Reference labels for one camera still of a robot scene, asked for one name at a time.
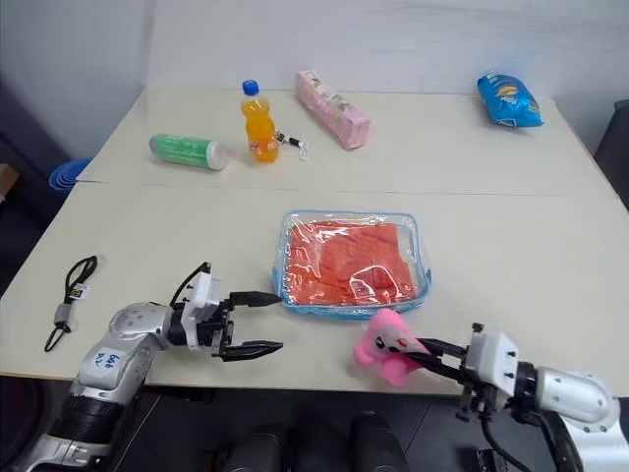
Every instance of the blue snack bag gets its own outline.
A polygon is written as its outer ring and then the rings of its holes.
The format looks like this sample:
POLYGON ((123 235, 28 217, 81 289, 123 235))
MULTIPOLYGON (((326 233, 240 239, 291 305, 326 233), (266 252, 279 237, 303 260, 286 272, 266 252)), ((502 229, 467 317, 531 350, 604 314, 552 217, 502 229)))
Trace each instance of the blue snack bag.
POLYGON ((504 126, 541 126, 540 107, 515 77, 487 74, 478 81, 489 118, 504 126))

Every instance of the orange liquid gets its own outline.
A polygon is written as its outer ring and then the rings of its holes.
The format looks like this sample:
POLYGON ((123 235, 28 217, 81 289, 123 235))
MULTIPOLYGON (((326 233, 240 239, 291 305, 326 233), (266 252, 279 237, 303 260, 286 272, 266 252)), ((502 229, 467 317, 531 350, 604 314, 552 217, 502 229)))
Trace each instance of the orange liquid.
POLYGON ((241 109, 247 118, 247 137, 252 155, 259 162, 273 162, 279 154, 279 145, 268 101, 259 95, 248 96, 243 100, 241 109))

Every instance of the transparent pouch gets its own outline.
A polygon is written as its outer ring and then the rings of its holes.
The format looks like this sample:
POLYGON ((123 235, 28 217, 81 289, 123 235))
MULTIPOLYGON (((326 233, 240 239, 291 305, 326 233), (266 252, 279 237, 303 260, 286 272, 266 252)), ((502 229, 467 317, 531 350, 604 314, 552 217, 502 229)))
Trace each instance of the transparent pouch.
POLYGON ((295 210, 282 220, 273 281, 291 312, 366 320, 422 305, 431 273, 410 214, 295 210))

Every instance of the blue object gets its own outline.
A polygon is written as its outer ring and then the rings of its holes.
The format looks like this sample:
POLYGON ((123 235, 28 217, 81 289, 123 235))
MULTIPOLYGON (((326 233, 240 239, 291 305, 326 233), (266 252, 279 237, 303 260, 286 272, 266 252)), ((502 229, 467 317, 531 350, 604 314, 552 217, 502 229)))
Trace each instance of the blue object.
POLYGON ((432 272, 424 256, 420 241, 420 230, 413 215, 408 213, 362 212, 347 210, 296 209, 287 213, 282 220, 277 257, 272 270, 275 293, 282 298, 284 307, 298 315, 318 315, 335 320, 368 320, 380 308, 390 308, 396 312, 406 312, 424 304, 432 286, 432 272), (291 239, 295 228, 307 227, 312 222, 348 222, 350 224, 393 223, 397 227, 397 241, 400 256, 408 265, 416 288, 416 296, 409 300, 390 304, 366 305, 300 305, 288 291, 287 275, 291 239))
POLYGON ((59 192, 70 192, 77 183, 77 177, 91 161, 91 157, 74 159, 60 165, 52 171, 48 178, 48 185, 59 192))
POLYGON ((489 118, 504 126, 541 126, 540 107, 521 81, 502 74, 487 74, 478 81, 489 118))
POLYGON ((243 82, 243 92, 245 95, 254 96, 259 93, 259 86, 256 81, 244 81, 243 82))

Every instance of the orange juice bottle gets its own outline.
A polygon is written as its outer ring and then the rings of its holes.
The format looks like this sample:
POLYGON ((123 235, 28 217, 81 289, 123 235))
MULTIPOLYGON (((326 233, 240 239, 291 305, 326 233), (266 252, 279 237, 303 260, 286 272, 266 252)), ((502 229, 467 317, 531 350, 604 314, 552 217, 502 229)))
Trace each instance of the orange juice bottle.
POLYGON ((273 162, 279 154, 279 145, 268 101, 259 95, 256 81, 244 81, 243 92, 246 97, 241 109, 247 118, 249 149, 259 162, 273 162))

